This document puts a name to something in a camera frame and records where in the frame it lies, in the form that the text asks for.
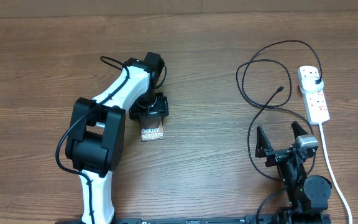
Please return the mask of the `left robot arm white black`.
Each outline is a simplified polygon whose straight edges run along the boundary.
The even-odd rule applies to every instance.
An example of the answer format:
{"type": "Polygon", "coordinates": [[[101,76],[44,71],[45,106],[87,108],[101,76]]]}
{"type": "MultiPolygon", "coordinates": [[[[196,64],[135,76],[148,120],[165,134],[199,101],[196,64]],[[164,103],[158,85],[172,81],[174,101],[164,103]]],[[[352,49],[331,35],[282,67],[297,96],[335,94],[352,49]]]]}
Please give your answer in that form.
{"type": "Polygon", "coordinates": [[[167,97],[158,91],[167,75],[159,54],[125,62],[100,59],[121,74],[101,94],[75,101],[70,126],[55,150],[57,166],[80,177],[83,214],[77,223],[115,222],[112,175],[123,155],[126,119],[139,122],[140,138],[147,142],[164,139],[169,114],[167,97]]]}

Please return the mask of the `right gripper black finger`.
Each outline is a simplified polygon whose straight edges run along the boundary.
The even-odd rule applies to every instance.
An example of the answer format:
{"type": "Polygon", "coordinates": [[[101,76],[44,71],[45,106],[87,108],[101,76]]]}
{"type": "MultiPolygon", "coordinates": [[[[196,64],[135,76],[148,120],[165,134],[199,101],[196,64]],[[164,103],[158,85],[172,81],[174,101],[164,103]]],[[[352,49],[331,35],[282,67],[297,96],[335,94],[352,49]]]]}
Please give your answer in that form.
{"type": "Polygon", "coordinates": [[[257,127],[257,142],[255,148],[255,157],[267,157],[267,153],[273,151],[273,147],[268,137],[264,133],[263,127],[257,127]]]}
{"type": "Polygon", "coordinates": [[[299,125],[297,121],[292,122],[291,128],[295,139],[299,136],[308,135],[308,133],[299,125]]]}

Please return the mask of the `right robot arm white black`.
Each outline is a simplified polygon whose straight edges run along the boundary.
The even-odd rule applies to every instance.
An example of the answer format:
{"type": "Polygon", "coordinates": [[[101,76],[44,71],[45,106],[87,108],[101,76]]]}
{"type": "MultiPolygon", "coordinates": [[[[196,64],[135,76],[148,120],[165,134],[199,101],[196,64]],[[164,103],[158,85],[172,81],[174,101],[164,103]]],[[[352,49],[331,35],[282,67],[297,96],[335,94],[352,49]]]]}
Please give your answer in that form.
{"type": "Polygon", "coordinates": [[[332,183],[320,175],[308,175],[303,163],[314,157],[318,140],[296,121],[291,124],[295,142],[286,149],[275,150],[261,126],[257,127],[255,157],[266,158],[267,167],[276,167],[290,205],[274,215],[261,215],[264,204],[278,195],[276,192],[262,202],[255,214],[256,223],[330,223],[328,209],[332,183]]]}

